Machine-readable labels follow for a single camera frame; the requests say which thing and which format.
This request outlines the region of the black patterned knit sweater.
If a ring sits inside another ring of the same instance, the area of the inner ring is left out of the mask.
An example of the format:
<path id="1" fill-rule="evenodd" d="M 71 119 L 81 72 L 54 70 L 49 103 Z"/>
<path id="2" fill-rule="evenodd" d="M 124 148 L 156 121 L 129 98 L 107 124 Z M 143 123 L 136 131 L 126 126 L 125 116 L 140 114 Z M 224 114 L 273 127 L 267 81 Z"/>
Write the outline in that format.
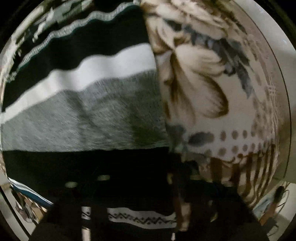
<path id="1" fill-rule="evenodd" d="M 175 160 L 135 3 L 41 2 L 3 50 L 1 85 L 1 153 L 20 208 L 65 199 L 86 227 L 176 227 Z"/>

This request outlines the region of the floral bed sheet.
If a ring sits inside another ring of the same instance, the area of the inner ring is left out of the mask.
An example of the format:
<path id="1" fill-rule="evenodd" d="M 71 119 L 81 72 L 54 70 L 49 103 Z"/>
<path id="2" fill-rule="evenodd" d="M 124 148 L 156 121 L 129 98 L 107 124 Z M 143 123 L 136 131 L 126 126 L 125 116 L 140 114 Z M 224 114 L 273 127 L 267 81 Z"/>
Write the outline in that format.
<path id="1" fill-rule="evenodd" d="M 278 118 L 266 66 L 234 1 L 141 1 L 171 151 L 249 207 L 278 166 Z"/>

